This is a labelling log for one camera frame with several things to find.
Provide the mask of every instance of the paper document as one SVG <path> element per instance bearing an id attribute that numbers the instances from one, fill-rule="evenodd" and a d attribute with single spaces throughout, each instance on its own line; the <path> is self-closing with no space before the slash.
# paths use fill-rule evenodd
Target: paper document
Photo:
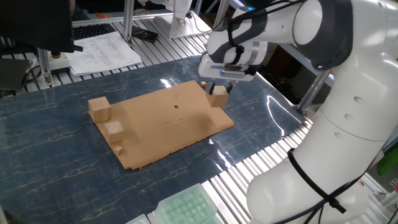
<path id="1" fill-rule="evenodd" d="M 87 75 L 141 63 L 140 56 L 120 36 L 119 32 L 76 40 L 83 52 L 66 53 L 73 75 Z"/>

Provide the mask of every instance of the blue marble table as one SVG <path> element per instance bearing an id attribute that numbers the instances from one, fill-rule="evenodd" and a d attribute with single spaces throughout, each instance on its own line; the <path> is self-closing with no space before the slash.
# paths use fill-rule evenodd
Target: blue marble table
<path id="1" fill-rule="evenodd" d="M 293 131 L 303 118 L 261 77 L 239 82 L 224 110 L 234 128 L 141 170 L 124 170 L 88 115 L 198 76 L 200 57 L 0 100 L 0 204 L 26 224 L 126 223 Z"/>

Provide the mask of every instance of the small wooden block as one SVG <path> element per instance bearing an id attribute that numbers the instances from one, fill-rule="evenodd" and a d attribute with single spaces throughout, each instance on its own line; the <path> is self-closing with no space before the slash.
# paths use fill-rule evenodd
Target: small wooden block
<path id="1" fill-rule="evenodd" d="M 105 124 L 105 138 L 112 144 L 115 142 L 123 141 L 124 130 L 119 121 L 112 121 Z"/>
<path id="2" fill-rule="evenodd" d="M 203 89 L 206 88 L 207 83 L 205 81 L 200 82 L 200 87 L 202 87 Z"/>
<path id="3" fill-rule="evenodd" d="M 110 120 L 112 109 L 106 97 L 92 99 L 88 101 L 88 113 L 94 123 Z"/>
<path id="4" fill-rule="evenodd" d="M 229 94 L 224 86 L 215 86 L 213 94 L 207 95 L 211 107 L 225 107 L 228 103 Z"/>
<path id="5" fill-rule="evenodd" d="M 123 148 L 121 146 L 116 146 L 113 151 L 118 156 L 122 153 Z"/>

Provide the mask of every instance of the plastic container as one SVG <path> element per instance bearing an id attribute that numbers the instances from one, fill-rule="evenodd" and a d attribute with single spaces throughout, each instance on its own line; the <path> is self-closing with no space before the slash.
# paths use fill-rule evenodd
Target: plastic container
<path id="1" fill-rule="evenodd" d="M 155 224 L 219 224 L 213 220 L 217 208 L 201 184 L 196 184 L 161 202 Z"/>
<path id="2" fill-rule="evenodd" d="M 140 215 L 137 218 L 129 221 L 126 224 L 150 224 L 150 222 L 148 221 L 148 219 L 147 219 L 147 217 L 145 215 Z"/>

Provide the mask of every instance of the computer monitor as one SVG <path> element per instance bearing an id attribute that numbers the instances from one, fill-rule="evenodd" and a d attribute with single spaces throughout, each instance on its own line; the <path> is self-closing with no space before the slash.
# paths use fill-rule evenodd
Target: computer monitor
<path id="1" fill-rule="evenodd" d="M 0 0 L 0 37 L 54 52 L 82 50 L 73 44 L 69 0 Z"/>

